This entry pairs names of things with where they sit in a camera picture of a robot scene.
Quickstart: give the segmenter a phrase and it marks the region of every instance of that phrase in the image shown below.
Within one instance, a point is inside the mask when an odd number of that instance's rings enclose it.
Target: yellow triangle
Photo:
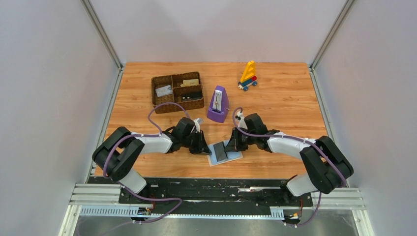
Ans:
[[[240,82],[243,83],[246,80],[254,77],[256,74],[256,66],[255,66],[255,62],[254,61],[250,61],[248,62],[248,64],[246,65],[245,71],[243,72],[242,77],[240,78]]]

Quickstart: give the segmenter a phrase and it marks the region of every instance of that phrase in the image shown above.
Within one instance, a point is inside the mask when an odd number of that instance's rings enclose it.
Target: wooden table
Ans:
[[[199,71],[205,107],[189,110],[192,119],[204,120],[207,144],[228,140],[232,133],[232,111],[243,107],[244,115],[258,113],[268,129],[289,135],[319,138],[326,135],[322,114],[305,63],[257,63],[258,85],[244,92],[238,81],[246,63],[128,63],[124,70],[106,136],[119,126],[138,133],[157,133],[148,122],[152,109],[150,80],[154,76]],[[216,85],[226,88],[230,112],[223,124],[207,119],[207,109]],[[163,130],[175,126],[183,112],[153,114],[152,120]],[[171,154],[146,154],[138,157],[134,168],[146,177],[290,178],[305,172],[294,157],[268,153],[255,145],[236,161],[209,166],[207,156],[191,155],[187,148]],[[96,175],[102,175],[97,167]]]

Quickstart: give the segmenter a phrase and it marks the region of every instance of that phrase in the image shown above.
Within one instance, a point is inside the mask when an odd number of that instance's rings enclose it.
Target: brown woven basket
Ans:
[[[183,80],[191,80],[191,79],[198,79],[199,85],[194,86],[187,86],[181,87]],[[201,86],[201,79],[200,73],[196,72],[189,72],[179,75],[166,75],[166,76],[158,76],[153,77],[151,80],[152,86],[152,105],[156,107],[157,105],[164,103],[164,102],[176,102],[180,104],[186,110],[198,109],[204,107],[204,97],[198,100],[193,101],[183,101],[182,96],[184,94],[190,92],[201,92],[203,94],[203,87]],[[157,97],[155,89],[161,88],[167,85],[171,85],[173,89],[173,93],[169,95],[165,95],[162,97]],[[156,113],[168,113],[168,112],[177,112],[181,111],[181,108],[175,105],[165,105],[159,107],[155,110]]]

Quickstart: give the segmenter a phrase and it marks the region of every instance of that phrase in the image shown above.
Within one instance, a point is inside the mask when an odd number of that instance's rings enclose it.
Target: metal frame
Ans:
[[[106,115],[104,117],[103,126],[100,131],[99,137],[97,139],[97,146],[103,141],[107,125],[110,119],[110,115],[113,109],[113,105],[116,99],[116,94],[120,86],[121,77],[123,74],[123,65],[120,62],[113,46],[110,43],[110,40],[107,37],[100,21],[94,11],[93,6],[89,0],[80,0],[87,13],[89,14],[94,26],[97,29],[100,37],[103,40],[107,50],[109,51],[110,56],[115,62],[116,66],[119,68],[119,74],[114,84],[113,92],[111,93],[109,104],[107,107]],[[333,132],[332,123],[328,117],[328,111],[325,102],[323,101],[321,95],[320,84],[317,81],[317,74],[315,69],[320,63],[326,49],[328,48],[333,37],[340,28],[343,20],[346,18],[346,15],[350,11],[355,0],[347,0],[339,13],[335,23],[333,24],[330,32],[328,33],[325,41],[323,42],[321,48],[319,49],[317,55],[315,56],[313,62],[309,66],[310,76],[313,82],[313,86],[316,92],[317,100],[323,115],[323,120],[325,122],[326,130],[329,137],[331,137],[335,142],[335,135]],[[95,164],[91,163],[91,171],[87,174],[87,178],[90,175],[93,175],[95,172]],[[76,184],[71,200],[68,205],[68,209],[60,229],[60,236],[72,236],[77,226],[78,217],[80,215],[101,215],[101,216],[130,216],[131,213],[135,212],[138,207],[150,207],[150,204],[119,204],[119,194],[120,194],[120,185],[118,184]],[[312,193],[313,204],[317,204],[318,193]],[[270,216],[216,216],[216,215],[184,215],[184,214],[171,214],[168,217],[171,218],[221,218],[221,219],[277,219],[279,218],[283,210],[294,210],[298,207],[271,207]],[[330,194],[322,195],[322,201],[320,204],[320,209],[327,210],[340,210],[347,209],[351,210],[355,218],[355,223],[359,236],[373,236],[372,226],[369,222],[369,217],[367,214],[366,207],[364,205],[362,196],[358,188],[338,188],[332,191]]]

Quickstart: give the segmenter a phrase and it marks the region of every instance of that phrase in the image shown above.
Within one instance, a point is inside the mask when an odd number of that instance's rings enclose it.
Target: wooden tabletop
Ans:
[[[192,119],[204,120],[207,144],[229,140],[233,123],[232,111],[243,107],[244,115],[258,113],[268,129],[278,129],[289,135],[319,138],[326,135],[322,114],[305,63],[257,63],[258,85],[249,91],[238,89],[238,81],[246,63],[174,62],[128,63],[124,70],[106,136],[119,126],[138,133],[157,133],[147,120],[152,110],[150,80],[161,75],[199,71],[205,107],[189,110]],[[214,88],[226,88],[230,112],[226,121],[209,120],[207,109]],[[153,114],[163,130],[175,126],[183,112]],[[255,145],[236,161],[209,166],[207,156],[191,155],[187,148],[171,154],[140,155],[134,169],[145,177],[219,177],[219,178],[290,178],[305,172],[304,165],[294,157],[259,150]],[[102,175],[97,167],[96,175]]]

